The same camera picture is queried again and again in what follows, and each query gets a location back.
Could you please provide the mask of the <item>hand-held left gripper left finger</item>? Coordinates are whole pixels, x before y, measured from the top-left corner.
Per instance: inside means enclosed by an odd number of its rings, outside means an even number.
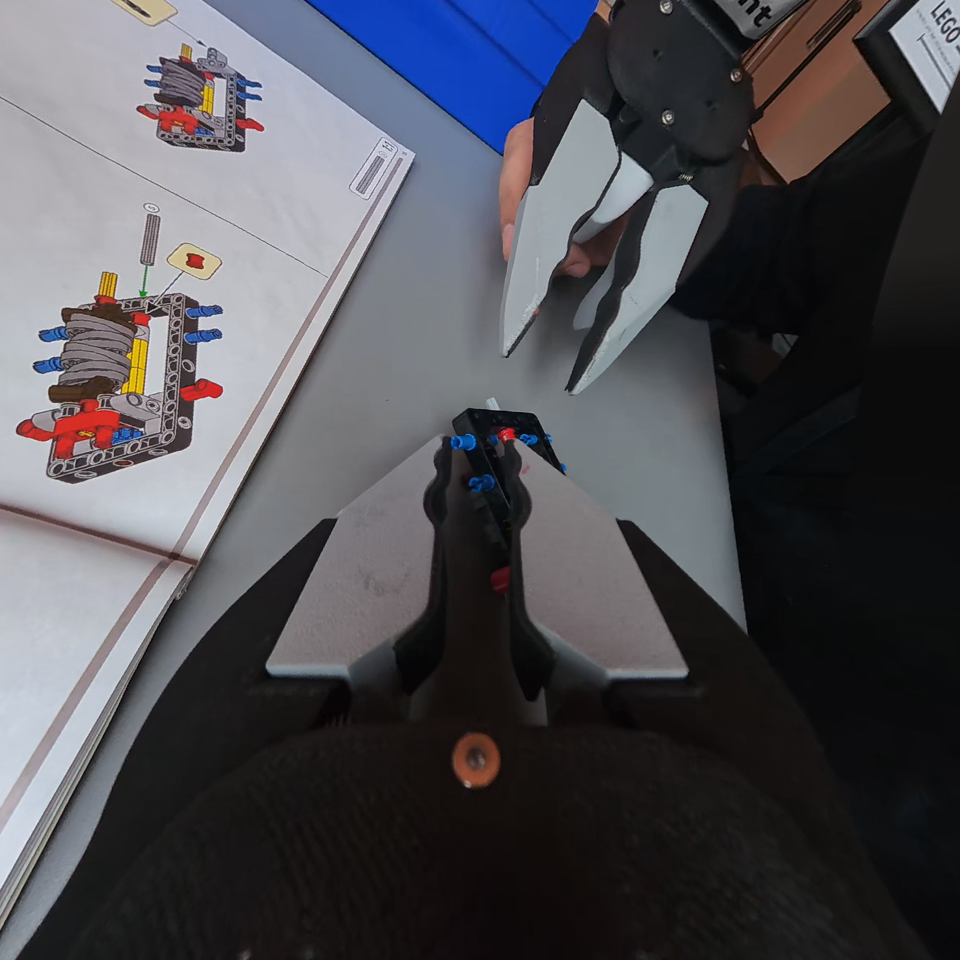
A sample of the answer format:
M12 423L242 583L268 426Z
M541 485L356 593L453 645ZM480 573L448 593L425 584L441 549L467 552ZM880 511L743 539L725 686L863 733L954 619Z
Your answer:
M338 513L267 661L270 678L402 691L397 645L440 601L449 475L440 434Z

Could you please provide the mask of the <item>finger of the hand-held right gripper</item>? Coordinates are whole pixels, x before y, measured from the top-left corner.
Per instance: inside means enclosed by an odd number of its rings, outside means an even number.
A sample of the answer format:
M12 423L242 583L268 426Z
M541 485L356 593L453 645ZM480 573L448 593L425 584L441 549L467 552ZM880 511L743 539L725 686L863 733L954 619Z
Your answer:
M541 180L521 199L502 295L502 356L520 344L569 256L572 237L596 211L621 166L606 114L580 101Z
M614 258L580 302L574 328L585 336L565 390L582 393L675 294L681 269L709 207L691 184L645 194Z

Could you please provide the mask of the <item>black lego frame assembly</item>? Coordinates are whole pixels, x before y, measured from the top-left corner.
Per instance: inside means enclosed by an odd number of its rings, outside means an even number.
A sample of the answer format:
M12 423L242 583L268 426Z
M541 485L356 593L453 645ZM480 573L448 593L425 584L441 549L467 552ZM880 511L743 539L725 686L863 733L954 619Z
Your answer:
M467 470L461 483L469 491L471 504L479 514L487 540L494 550L492 589L503 596L510 591L510 547L511 547L511 498L502 465L505 444L498 442L498 429L515 428L518 442L529 447L552 467L567 473L559 460L552 436L539 418L528 411L489 411L467 408L453 420L453 436L448 447L466 457Z

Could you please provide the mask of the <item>person's right hand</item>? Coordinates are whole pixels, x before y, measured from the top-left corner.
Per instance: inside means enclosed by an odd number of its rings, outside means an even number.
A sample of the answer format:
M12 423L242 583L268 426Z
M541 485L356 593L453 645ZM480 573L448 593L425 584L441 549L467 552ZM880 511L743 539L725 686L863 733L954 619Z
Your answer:
M502 253L508 261L515 242L516 219L521 199L529 186L534 150L534 119L515 126L505 142L498 186ZM626 230L627 214L606 225L583 243L572 243L569 255L554 276L585 278L591 269L606 268L613 260L618 242Z

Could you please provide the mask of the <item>lego instruction booklet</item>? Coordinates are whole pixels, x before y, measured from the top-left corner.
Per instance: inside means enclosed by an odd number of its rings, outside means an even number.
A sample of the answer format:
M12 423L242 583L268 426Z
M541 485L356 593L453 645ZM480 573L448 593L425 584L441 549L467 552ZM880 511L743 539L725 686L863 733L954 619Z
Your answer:
M2 2L2 924L414 158L205 2Z

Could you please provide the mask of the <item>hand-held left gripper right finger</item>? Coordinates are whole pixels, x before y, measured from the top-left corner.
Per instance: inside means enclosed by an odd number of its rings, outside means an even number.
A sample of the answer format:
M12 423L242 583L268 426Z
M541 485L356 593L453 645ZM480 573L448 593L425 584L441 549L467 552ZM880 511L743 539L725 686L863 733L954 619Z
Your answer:
M515 439L510 508L510 650L528 700L689 678L618 519Z

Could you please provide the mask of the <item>person's dark clothing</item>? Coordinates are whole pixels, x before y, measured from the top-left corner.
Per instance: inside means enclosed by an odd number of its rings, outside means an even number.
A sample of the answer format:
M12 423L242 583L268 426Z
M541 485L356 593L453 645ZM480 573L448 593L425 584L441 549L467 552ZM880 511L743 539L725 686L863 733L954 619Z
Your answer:
M959 516L859 501L861 384L712 326L748 625L895 906L959 958Z

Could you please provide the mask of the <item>blue storage bin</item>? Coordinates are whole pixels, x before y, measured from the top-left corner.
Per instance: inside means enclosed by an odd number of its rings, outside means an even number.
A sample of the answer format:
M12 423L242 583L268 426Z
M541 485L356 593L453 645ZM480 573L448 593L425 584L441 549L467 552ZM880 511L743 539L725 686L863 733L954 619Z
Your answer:
M502 152L598 2L309 2Z

